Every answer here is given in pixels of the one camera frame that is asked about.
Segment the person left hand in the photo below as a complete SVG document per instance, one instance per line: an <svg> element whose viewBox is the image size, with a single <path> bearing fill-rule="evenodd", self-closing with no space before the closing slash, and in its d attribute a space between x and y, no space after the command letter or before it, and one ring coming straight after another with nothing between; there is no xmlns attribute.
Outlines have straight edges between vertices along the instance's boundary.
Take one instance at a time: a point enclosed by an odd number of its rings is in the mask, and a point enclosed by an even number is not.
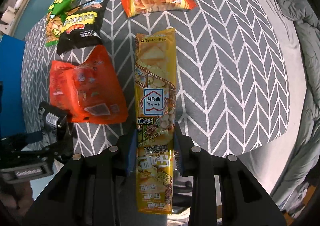
<svg viewBox="0 0 320 226"><path fill-rule="evenodd" d="M34 202L30 182L1 185L1 202L12 216L24 217Z"/></svg>

